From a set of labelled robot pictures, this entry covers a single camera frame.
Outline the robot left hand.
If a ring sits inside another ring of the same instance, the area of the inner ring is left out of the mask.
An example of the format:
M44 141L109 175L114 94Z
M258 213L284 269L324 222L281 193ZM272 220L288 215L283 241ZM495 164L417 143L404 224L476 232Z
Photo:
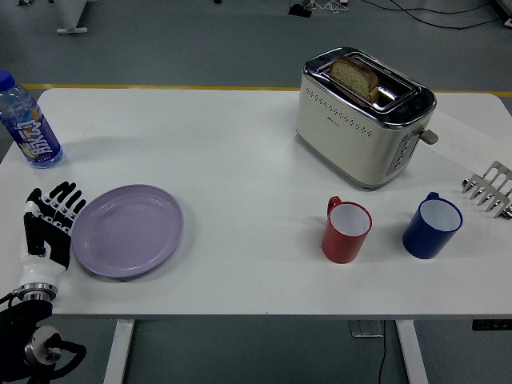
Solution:
M74 182L62 182L47 194L39 188L29 194L23 213L21 286L58 284L70 264L71 228L85 205Z

